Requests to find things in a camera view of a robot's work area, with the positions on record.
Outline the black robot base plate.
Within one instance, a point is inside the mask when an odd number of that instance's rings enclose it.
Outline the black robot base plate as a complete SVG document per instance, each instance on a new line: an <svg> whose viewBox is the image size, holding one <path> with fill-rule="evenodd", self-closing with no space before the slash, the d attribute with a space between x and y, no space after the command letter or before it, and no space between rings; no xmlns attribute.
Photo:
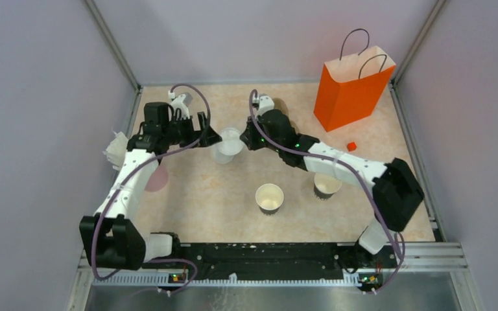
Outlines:
<svg viewBox="0 0 498 311"><path fill-rule="evenodd" d="M390 246L371 255L355 244L306 242L178 244L166 263L149 262L142 267L195 271L198 281L225 280L233 273L242 281L318 281L396 265Z"/></svg>

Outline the black paper coffee cup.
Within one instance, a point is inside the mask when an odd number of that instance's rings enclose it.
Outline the black paper coffee cup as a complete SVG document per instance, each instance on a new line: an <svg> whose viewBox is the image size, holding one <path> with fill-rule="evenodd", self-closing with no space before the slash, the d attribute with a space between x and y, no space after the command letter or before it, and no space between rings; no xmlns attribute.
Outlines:
<svg viewBox="0 0 498 311"><path fill-rule="evenodd" d="M284 199L282 189L273 183L263 184L255 192L255 202L266 216L276 214L283 205Z"/></svg>

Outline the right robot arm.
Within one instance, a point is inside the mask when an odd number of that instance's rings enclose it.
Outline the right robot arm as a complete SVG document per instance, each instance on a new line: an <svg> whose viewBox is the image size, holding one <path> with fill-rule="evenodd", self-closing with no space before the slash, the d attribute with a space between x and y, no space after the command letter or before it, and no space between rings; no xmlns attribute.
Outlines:
<svg viewBox="0 0 498 311"><path fill-rule="evenodd" d="M394 234L405 230L424 200L423 189L406 161L394 158L383 163L333 148L316 137L297 133L278 109L249 116L240 140L249 150L275 151L288 166L363 189L375 217L354 249L355 260L363 267L371 267L380 259L380 250L395 242Z"/></svg>

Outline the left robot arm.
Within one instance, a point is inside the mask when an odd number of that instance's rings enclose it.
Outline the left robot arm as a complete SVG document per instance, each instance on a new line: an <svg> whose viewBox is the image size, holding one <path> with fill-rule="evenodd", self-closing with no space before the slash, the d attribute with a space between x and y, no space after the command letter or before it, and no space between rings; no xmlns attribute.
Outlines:
<svg viewBox="0 0 498 311"><path fill-rule="evenodd" d="M87 259L93 269L138 270L151 259L167 268L179 265L182 250L173 235L158 233L143 237L133 223L150 177L161 160L172 152L202 148L220 142L210 126L210 112L199 112L196 130L189 111L164 102L148 103L145 120L127 142L123 164L102 205L79 224Z"/></svg>

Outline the white plastic cup lid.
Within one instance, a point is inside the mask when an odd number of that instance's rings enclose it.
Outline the white plastic cup lid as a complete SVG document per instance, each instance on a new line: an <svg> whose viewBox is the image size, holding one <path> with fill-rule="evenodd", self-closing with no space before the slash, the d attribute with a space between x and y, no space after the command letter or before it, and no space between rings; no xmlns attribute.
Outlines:
<svg viewBox="0 0 498 311"><path fill-rule="evenodd" d="M240 139L241 132L236 128L224 128L220 131L222 141L218 145L220 153L226 156L235 156L245 146Z"/></svg>

